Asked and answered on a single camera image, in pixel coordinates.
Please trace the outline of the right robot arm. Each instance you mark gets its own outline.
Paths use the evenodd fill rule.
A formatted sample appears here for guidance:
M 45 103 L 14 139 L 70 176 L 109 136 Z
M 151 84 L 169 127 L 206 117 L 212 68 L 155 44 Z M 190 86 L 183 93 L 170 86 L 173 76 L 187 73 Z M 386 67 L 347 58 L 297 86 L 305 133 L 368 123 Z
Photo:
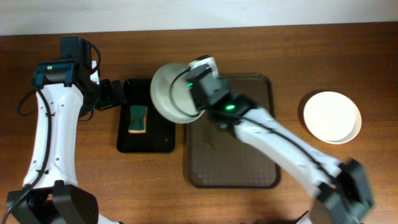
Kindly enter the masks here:
M 273 160 L 313 198 L 299 223 L 361 223 L 370 212 L 373 194 L 358 161 L 343 163 L 301 140 L 252 99 L 232 94 L 228 81 L 208 64 L 189 67 L 185 79 L 198 111 Z

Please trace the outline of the green and yellow sponge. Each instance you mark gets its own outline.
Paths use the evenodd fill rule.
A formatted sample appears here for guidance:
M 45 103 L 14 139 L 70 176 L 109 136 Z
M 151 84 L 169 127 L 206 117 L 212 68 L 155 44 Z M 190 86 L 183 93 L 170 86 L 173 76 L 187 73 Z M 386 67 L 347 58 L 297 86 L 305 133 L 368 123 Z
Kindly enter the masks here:
M 142 105 L 130 106 L 129 134 L 146 133 L 147 107 Z

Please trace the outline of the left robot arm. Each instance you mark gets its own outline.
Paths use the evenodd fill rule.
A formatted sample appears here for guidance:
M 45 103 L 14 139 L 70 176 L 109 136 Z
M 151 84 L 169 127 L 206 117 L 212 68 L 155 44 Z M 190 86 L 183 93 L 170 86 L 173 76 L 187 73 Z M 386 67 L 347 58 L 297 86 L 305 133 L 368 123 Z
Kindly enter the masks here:
M 76 59 L 37 66 L 34 151 L 23 188 L 7 195 L 4 221 L 12 215 L 19 223 L 111 223 L 96 197 L 78 187 L 75 172 L 76 128 L 81 110 L 99 97 L 98 69 L 98 62 Z

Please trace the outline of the pale blue plate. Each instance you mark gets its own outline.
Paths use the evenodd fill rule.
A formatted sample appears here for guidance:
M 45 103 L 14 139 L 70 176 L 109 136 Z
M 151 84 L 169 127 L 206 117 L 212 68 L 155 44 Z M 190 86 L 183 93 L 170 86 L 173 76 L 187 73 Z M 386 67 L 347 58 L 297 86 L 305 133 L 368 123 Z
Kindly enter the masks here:
M 185 112 L 181 113 L 170 100 L 169 89 L 174 78 L 188 68 L 184 63 L 168 63 L 158 69 L 150 83 L 150 97 L 156 110 L 167 120 L 173 123 L 186 124 L 198 119 L 204 111 L 198 112 L 195 108 L 188 82 L 183 74 L 174 83 L 172 96 L 175 105 Z

